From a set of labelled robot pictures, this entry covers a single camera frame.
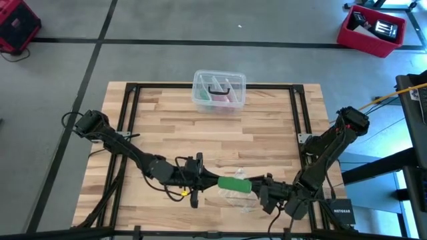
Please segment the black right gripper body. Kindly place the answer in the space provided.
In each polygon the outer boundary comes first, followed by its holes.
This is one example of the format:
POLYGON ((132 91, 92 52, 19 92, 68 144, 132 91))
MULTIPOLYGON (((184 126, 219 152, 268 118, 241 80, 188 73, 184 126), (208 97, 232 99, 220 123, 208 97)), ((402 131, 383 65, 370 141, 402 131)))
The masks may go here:
POLYGON ((281 205, 289 199, 294 187, 286 182, 274 181, 271 173, 266 175, 264 182, 268 184, 268 188, 258 191, 258 199, 263 211, 271 215, 277 205, 281 205))

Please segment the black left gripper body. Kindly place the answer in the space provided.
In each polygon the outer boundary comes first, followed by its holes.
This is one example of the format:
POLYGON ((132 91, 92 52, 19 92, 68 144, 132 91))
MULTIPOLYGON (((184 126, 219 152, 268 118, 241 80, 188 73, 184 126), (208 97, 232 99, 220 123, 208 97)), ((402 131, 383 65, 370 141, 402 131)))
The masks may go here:
POLYGON ((190 205, 192 208, 198 208, 198 193, 201 190, 201 174, 203 172, 203 153, 196 153, 195 158, 176 157, 177 183, 179 187, 188 188, 190 196, 190 205))

